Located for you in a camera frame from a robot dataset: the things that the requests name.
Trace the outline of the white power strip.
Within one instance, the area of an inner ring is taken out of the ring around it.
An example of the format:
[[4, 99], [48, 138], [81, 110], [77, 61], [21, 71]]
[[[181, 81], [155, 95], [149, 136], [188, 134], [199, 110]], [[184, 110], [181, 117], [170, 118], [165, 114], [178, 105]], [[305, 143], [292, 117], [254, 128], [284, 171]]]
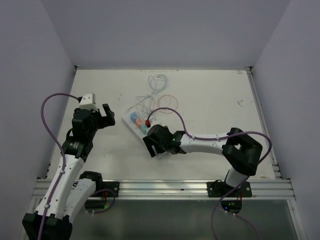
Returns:
[[[139, 117], [137, 112], [129, 112], [122, 116], [122, 121], [126, 125], [126, 127], [135, 135], [135, 137], [142, 143], [144, 147], [146, 147], [143, 138], [147, 136], [147, 133], [150, 128], [145, 125], [145, 121]], [[162, 125], [162, 122], [157, 117], [150, 118], [151, 127], [153, 125]], [[153, 152], [155, 153], [156, 159], [162, 159], [168, 155], [165, 151], [163, 153], [157, 153], [155, 147], [152, 147]]]

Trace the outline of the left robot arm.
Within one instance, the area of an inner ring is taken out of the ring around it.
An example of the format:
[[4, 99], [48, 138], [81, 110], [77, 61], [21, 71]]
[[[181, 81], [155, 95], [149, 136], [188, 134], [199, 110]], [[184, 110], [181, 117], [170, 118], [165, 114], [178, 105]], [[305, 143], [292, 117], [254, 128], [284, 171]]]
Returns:
[[97, 131], [116, 124], [109, 105], [105, 103], [102, 107], [105, 115], [93, 108], [74, 110], [72, 128], [61, 147], [59, 164], [47, 192], [35, 211], [23, 217], [22, 225], [29, 239], [68, 240], [73, 221], [87, 199], [106, 191], [101, 173], [80, 172]]

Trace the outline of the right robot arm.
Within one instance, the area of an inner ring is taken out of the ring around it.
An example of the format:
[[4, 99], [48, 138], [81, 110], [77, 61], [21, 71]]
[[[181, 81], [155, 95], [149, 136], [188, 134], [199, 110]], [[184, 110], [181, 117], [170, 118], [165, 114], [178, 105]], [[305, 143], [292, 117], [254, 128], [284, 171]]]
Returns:
[[231, 165], [223, 181], [223, 192], [235, 196], [241, 184], [257, 172], [263, 146], [239, 128], [225, 134], [196, 136], [185, 130], [171, 133], [167, 126], [156, 124], [142, 138], [150, 156], [164, 152], [172, 155], [206, 153], [223, 156]]

